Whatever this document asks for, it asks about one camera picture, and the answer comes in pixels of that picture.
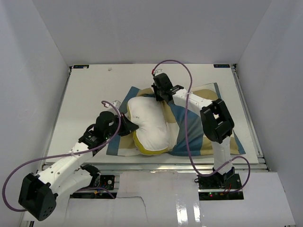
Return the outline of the white pillow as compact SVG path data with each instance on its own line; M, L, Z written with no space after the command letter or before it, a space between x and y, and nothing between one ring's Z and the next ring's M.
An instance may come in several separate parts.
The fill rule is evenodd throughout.
M136 147L143 155L170 152L177 144L179 126L165 102L154 97L137 96L127 103L130 121L139 126L133 132Z

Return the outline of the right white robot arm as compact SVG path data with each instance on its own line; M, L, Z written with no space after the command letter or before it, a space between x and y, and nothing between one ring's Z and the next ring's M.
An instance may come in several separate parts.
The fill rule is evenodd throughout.
M226 188L231 183L231 177L235 174L231 162L230 141L233 133L234 121L222 99L209 100L201 98L180 85L173 86L165 73L152 73L152 88L157 101L165 101L168 105L185 109L184 130L187 153L192 167L198 174L198 179L203 177L207 182L211 180L218 188ZM189 137L187 133L187 114L191 111L200 116L200 127L203 134L210 140L213 148L214 166L210 174L201 174L195 167L192 159Z

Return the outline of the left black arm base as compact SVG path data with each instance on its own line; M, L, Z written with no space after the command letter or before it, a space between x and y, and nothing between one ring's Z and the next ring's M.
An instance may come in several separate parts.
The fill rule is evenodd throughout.
M71 189L76 192L87 190L113 190L115 176L103 175L98 168L93 165L83 165L71 174Z

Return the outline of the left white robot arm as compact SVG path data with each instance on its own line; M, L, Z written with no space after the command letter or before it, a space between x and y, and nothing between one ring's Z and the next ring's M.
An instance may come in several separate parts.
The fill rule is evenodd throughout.
M118 115L103 111L95 124L89 126L75 146L49 168L28 174L23 179L19 204L38 221L48 218L55 210L59 199L68 197L79 189L99 186L97 168L87 165L115 136L126 136L139 126L123 113Z

